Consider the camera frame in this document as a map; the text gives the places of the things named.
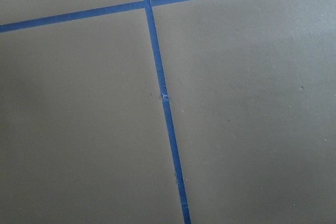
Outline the blue tape line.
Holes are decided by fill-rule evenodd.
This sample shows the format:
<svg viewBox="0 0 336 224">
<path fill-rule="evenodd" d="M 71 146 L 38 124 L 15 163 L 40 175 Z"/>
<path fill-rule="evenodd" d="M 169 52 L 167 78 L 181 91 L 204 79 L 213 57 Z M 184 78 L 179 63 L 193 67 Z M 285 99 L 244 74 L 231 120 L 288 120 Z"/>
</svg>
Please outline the blue tape line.
<svg viewBox="0 0 336 224">
<path fill-rule="evenodd" d="M 110 15 L 114 13 L 123 13 L 137 9 L 145 9 L 146 6 L 148 5 L 151 5 L 153 7 L 153 6 L 169 5 L 187 1 L 193 1 L 193 0 L 142 0 L 137 2 L 94 8 L 89 10 L 81 10 L 78 12 L 65 13 L 48 17 L 29 19 L 9 24 L 3 24 L 1 25 L 1 33 L 7 33 L 10 31 L 46 26 L 57 23 L 65 23 L 73 20 Z"/>
<path fill-rule="evenodd" d="M 180 154 L 179 154 L 179 149 L 178 149 L 178 144 L 177 144 L 176 134 L 175 134 L 175 129 L 174 129 L 173 117 L 172 117 L 171 106 L 170 106 L 170 97 L 169 97 L 169 93 L 166 87 L 166 79 L 165 79 L 164 67 L 163 67 L 163 62 L 162 62 L 162 57 L 161 57 L 160 44 L 158 40 L 158 33 L 157 33 L 156 23 L 155 23 L 155 18 L 154 18 L 153 6 L 151 3 L 151 0 L 143 0 L 143 1 L 144 1 L 144 9 L 146 12 L 146 19 L 148 22 L 148 29 L 149 29 L 150 41 L 151 41 L 151 46 L 152 46 L 152 51 L 153 51 L 154 62 L 155 62 L 156 75 L 157 75 L 159 89 L 160 89 L 160 97 L 162 100 L 164 117 L 165 117 L 167 132 L 169 136 L 170 149 L 171 149 L 174 171 L 175 171 L 175 178 L 176 178 L 178 194 L 179 194 L 180 203 L 181 203 L 181 210 L 183 214 L 184 223 L 191 224 L 192 220 L 190 216 L 190 210 L 188 207 L 187 194 L 185 190 Z"/>
</svg>

